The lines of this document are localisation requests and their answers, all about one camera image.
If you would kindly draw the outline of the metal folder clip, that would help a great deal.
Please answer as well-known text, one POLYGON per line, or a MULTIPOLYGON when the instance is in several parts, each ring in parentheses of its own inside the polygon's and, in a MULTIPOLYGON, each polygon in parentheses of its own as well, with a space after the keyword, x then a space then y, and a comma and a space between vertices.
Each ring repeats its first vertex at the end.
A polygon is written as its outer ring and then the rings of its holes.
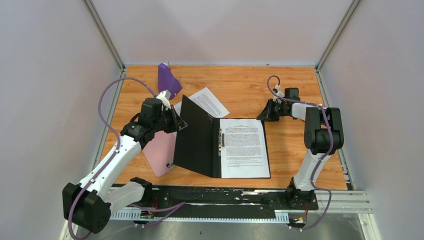
POLYGON ((224 141, 225 141, 225 133, 220 128, 218 130, 218 138, 217 138, 217 142, 218 142, 218 156, 219 157, 222 155, 222 148, 225 146, 224 141))

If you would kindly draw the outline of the pink clipboard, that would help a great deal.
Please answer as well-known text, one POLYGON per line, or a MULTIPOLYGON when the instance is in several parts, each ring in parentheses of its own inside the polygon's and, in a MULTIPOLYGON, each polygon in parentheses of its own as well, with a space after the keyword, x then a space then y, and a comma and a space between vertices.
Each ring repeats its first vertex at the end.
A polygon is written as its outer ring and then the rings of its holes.
POLYGON ((176 133, 159 131, 143 148, 142 152, 156 177, 166 174, 175 166, 173 161, 176 137, 176 133))

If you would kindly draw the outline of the printed paper sheet on clipboard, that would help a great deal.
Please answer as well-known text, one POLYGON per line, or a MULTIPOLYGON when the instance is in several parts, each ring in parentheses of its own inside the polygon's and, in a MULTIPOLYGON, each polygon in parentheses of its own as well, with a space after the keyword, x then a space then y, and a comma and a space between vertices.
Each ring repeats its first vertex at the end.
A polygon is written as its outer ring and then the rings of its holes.
POLYGON ((174 109, 184 121, 188 120, 190 123, 220 119, 230 113, 207 87, 190 96, 183 95, 182 101, 174 109))

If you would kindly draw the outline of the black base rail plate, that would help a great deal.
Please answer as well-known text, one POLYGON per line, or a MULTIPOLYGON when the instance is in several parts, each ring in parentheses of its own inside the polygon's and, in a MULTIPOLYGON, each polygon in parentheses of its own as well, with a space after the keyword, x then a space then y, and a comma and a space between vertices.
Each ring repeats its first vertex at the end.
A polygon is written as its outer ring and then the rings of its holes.
POLYGON ((315 194, 288 197, 284 189, 155 185, 138 206, 166 209, 183 203, 174 218, 274 219, 276 210, 318 210, 315 194))

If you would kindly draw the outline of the printed white paper sheet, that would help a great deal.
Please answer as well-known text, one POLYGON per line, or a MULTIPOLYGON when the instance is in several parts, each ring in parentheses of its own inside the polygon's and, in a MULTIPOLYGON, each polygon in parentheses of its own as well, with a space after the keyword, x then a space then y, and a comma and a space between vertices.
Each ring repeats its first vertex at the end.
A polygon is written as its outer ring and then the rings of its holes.
POLYGON ((257 119, 221 118, 221 178, 271 177, 265 126, 257 119))

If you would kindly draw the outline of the red folder with black inside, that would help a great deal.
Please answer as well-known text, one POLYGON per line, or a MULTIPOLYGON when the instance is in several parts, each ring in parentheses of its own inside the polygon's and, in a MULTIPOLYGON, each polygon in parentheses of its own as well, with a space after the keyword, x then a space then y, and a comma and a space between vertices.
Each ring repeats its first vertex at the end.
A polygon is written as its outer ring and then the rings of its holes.
POLYGON ((211 178, 221 178, 221 157, 218 156, 220 119, 187 123, 178 131, 173 163, 181 168, 211 178))

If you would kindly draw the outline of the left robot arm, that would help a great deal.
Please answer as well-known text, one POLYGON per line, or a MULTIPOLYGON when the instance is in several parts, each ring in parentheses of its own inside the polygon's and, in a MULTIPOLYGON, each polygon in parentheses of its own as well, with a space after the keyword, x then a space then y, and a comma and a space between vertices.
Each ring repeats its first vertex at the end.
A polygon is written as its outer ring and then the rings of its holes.
POLYGON ((186 126, 168 99, 160 96, 147 98, 140 112, 116 135, 114 147, 99 165, 79 183, 69 182, 63 188, 63 214, 68 224, 97 234, 113 214, 130 204, 149 206, 153 201, 152 183, 134 177, 118 189, 111 190, 111 187, 157 132, 174 133, 186 126))

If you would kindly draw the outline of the purple plastic stand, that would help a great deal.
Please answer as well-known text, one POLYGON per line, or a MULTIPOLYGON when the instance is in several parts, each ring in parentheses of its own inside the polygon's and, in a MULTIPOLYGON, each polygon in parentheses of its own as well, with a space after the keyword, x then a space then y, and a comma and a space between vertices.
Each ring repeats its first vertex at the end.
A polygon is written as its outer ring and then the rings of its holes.
POLYGON ((172 100, 183 89, 180 81, 172 74, 166 63, 160 63, 157 70, 157 89, 159 92, 169 91, 172 100))

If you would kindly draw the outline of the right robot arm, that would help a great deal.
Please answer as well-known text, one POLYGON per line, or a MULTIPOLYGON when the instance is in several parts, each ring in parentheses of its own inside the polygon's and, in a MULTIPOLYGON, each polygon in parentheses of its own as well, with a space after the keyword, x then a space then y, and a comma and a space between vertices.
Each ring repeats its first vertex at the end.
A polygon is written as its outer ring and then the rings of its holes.
POLYGON ((281 91, 278 86, 271 89, 273 98, 267 101, 257 117, 263 122, 277 122, 289 116, 304 121, 304 145, 306 153, 301 167, 290 180, 283 200, 292 209, 313 201, 316 181, 324 164, 344 145, 341 110, 323 107, 320 104, 303 102, 299 89, 290 87, 281 91))

